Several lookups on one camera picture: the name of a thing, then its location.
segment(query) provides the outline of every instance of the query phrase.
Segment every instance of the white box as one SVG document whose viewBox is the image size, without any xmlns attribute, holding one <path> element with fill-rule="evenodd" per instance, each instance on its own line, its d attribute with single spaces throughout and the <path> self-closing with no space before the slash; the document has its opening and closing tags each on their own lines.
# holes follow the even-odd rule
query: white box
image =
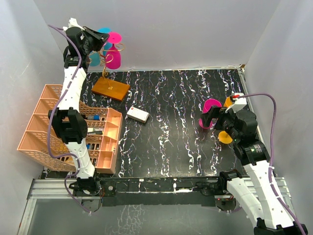
<svg viewBox="0 0 313 235">
<path fill-rule="evenodd" d="M 132 106 L 127 112 L 127 117 L 146 123 L 149 113 Z"/>
</svg>

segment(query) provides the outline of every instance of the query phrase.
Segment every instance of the pink cup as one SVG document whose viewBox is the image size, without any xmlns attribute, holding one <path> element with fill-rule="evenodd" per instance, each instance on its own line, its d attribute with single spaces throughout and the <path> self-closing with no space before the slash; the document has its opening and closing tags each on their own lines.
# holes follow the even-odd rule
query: pink cup
<svg viewBox="0 0 313 235">
<path fill-rule="evenodd" d="M 208 99 L 208 100 L 206 100 L 205 103 L 204 103 L 202 113 L 206 113 L 207 111 L 209 111 L 210 108 L 211 108 L 213 105 L 216 105 L 217 107 L 221 107 L 221 106 L 222 106 L 222 104 L 221 104 L 218 100 L 216 100 L 216 99 Z M 202 127 L 203 129 L 209 129 L 209 128 L 211 128 L 211 126 L 213 125 L 213 123 L 211 122 L 209 127 L 203 127 L 203 123 L 202 123 L 202 120 L 201 120 L 201 118 L 200 118 L 200 119 L 199 119 L 199 125 L 200 125 L 200 127 Z"/>
</svg>

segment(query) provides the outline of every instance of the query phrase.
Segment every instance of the marble tabletop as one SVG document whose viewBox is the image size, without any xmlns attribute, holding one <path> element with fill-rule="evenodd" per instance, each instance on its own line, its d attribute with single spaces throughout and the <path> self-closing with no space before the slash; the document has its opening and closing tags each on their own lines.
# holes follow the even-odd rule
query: marble tabletop
<svg viewBox="0 0 313 235">
<path fill-rule="evenodd" d="M 216 176 L 233 168 L 243 173 L 231 145 L 219 142 L 219 131 L 199 127 L 207 99 L 223 104 L 231 93 L 243 92 L 237 70 L 112 72 L 109 79 L 131 87 L 122 102 L 91 92 L 100 76 L 87 75 L 81 100 L 123 115 L 114 177 Z M 126 117 L 132 106 L 150 114 L 145 124 Z"/>
</svg>

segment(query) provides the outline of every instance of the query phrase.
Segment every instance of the orange plastic organizer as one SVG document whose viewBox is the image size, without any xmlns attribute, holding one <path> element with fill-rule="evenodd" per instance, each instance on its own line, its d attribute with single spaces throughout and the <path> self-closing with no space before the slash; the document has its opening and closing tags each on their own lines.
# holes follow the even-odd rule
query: orange plastic organizer
<svg viewBox="0 0 313 235">
<path fill-rule="evenodd" d="M 57 171 L 75 171 L 71 156 L 53 159 L 47 150 L 48 111 L 52 110 L 61 95 L 62 85 L 45 85 L 33 115 L 27 125 L 18 150 L 41 165 Z M 86 143 L 90 160 L 97 172 L 113 174 L 118 152 L 122 114 L 111 108 L 92 108 L 80 101 L 79 112 L 100 115 L 100 121 L 86 120 L 88 127 L 103 128 L 103 135 L 87 135 Z M 51 149 L 54 155 L 68 153 L 66 145 L 51 130 Z"/>
</svg>

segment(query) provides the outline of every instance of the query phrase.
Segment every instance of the white wall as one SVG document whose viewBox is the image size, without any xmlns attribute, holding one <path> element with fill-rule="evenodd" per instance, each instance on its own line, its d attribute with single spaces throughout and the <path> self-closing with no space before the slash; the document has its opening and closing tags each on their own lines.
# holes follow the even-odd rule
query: white wall
<svg viewBox="0 0 313 235">
<path fill-rule="evenodd" d="M 34 0 L 49 24 L 70 17 L 123 36 L 121 70 L 246 64 L 279 0 Z M 52 33 L 61 51 L 66 41 Z"/>
<path fill-rule="evenodd" d="M 16 234 L 43 167 L 16 149 L 46 83 L 62 83 L 62 54 L 33 0 L 0 0 L 0 234 Z"/>
<path fill-rule="evenodd" d="M 313 1 L 279 4 L 246 66 L 250 93 L 267 92 L 277 101 L 275 169 L 286 178 L 301 222 L 313 232 Z M 272 103 L 252 98 L 269 147 Z"/>
</svg>

